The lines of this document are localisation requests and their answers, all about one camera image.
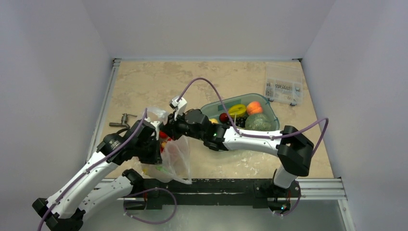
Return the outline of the yellow fake lemon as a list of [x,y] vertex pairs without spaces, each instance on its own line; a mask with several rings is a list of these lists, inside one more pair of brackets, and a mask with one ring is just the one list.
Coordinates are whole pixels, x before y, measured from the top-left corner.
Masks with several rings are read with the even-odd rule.
[[215,118],[211,118],[211,119],[209,119],[209,121],[210,121],[211,123],[213,123],[213,124],[218,124],[218,123],[219,123],[218,120],[215,119]]

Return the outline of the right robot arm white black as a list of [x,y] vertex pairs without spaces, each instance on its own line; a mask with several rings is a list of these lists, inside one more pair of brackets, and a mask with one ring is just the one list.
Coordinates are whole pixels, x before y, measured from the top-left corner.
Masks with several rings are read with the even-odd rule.
[[281,196],[297,177],[309,175],[314,144],[293,126],[283,130],[254,131],[212,123],[199,109],[171,113],[160,130],[177,140],[182,136],[203,142],[214,151],[247,150],[276,156],[281,166],[270,183],[271,192]]

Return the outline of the dark red fake plum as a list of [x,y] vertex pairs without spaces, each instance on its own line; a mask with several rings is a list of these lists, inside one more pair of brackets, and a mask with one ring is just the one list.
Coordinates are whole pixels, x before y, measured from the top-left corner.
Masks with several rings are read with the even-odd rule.
[[221,113],[219,115],[218,119],[219,119],[220,123],[222,123],[222,124],[226,124],[229,121],[229,117],[228,117],[227,113]]

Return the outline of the teal plastic basin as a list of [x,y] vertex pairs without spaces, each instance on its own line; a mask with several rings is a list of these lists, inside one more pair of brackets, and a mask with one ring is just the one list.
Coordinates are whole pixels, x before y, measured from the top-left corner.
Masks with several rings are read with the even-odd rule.
[[[264,96],[257,93],[249,93],[223,100],[227,109],[230,109],[232,106],[236,104],[244,104],[245,106],[247,106],[249,103],[253,101],[260,102],[261,107],[263,109],[263,114],[268,118],[270,124],[269,127],[271,128],[271,130],[279,130],[280,129],[279,119],[272,110],[269,101]],[[220,101],[206,104],[201,108],[201,111],[203,114],[208,116],[208,118],[210,119],[214,118],[217,120],[219,120],[219,116],[225,112]]]

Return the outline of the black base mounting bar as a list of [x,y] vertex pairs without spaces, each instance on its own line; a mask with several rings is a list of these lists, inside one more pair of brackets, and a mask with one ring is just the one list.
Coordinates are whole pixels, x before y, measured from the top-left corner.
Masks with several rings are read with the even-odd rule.
[[144,179],[133,169],[125,170],[122,176],[130,181],[131,192],[125,206],[131,210],[136,206],[130,199],[136,198],[141,203],[139,208],[147,210],[159,210],[165,205],[250,206],[285,215],[301,197],[296,180],[288,189],[282,189],[272,179],[193,179],[187,185],[175,180],[163,183]]

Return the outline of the aluminium frame rail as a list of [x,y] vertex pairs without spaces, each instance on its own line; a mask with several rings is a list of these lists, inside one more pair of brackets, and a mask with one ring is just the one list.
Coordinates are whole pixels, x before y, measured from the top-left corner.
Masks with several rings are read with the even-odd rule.
[[298,179],[301,200],[344,200],[346,192],[341,179]]

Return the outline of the clear plastic screw box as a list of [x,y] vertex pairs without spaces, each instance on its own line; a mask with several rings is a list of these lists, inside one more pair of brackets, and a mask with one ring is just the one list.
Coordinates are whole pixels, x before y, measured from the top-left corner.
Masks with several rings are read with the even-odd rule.
[[299,67],[267,64],[265,98],[271,102],[297,106],[303,103],[303,71]]

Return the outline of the grey metal tap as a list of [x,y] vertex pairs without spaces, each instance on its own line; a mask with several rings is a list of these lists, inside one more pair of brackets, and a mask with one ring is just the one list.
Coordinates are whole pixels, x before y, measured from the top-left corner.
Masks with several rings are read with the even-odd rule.
[[128,124],[128,117],[137,117],[136,115],[128,114],[128,113],[123,113],[121,117],[121,122],[116,123],[116,122],[109,122],[110,127],[121,127],[121,128],[130,128],[130,125]]

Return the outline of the clear plastic bag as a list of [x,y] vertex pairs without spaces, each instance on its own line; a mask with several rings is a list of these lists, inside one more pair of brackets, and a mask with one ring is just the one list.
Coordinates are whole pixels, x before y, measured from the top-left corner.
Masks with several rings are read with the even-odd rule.
[[190,147],[187,138],[169,141],[161,153],[162,164],[142,164],[143,173],[163,183],[172,180],[183,184],[192,184],[190,170]]

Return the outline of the dark fake grape bunch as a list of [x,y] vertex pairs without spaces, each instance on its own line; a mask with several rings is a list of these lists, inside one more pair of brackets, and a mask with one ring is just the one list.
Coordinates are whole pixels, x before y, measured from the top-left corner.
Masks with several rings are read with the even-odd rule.
[[241,116],[241,117],[232,117],[231,121],[228,121],[227,124],[229,126],[232,126],[232,124],[234,123],[235,126],[239,127],[239,128],[245,128],[245,124],[246,124],[246,120],[247,117],[246,116]]

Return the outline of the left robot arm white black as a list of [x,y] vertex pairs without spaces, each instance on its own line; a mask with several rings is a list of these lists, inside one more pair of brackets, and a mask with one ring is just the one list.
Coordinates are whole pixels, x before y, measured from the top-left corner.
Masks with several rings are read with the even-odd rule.
[[137,157],[145,164],[160,164],[159,129],[163,123],[141,119],[131,128],[106,135],[85,165],[69,182],[32,207],[41,216],[38,230],[78,231],[95,212],[114,200],[143,192],[143,177],[127,169],[107,186],[95,187],[124,162]]

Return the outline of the orange fake peach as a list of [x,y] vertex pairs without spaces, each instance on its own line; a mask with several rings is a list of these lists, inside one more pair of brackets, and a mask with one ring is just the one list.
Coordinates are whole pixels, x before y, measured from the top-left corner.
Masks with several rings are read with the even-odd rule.
[[263,113],[263,108],[260,102],[253,101],[249,103],[246,107],[246,112],[248,115]]

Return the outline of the red fake cherry bunch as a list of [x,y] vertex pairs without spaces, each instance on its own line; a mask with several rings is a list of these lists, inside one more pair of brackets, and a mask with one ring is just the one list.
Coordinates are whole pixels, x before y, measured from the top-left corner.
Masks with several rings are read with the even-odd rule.
[[159,131],[159,141],[160,141],[160,153],[162,153],[166,147],[166,144],[169,141],[172,141],[172,138],[169,137],[166,133],[163,131]]

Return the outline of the yellow green fake starfruit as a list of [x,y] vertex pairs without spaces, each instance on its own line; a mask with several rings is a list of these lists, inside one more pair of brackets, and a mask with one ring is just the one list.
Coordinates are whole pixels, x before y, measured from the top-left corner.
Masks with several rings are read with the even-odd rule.
[[228,114],[231,118],[243,117],[246,114],[246,106],[244,104],[233,105],[229,110]]

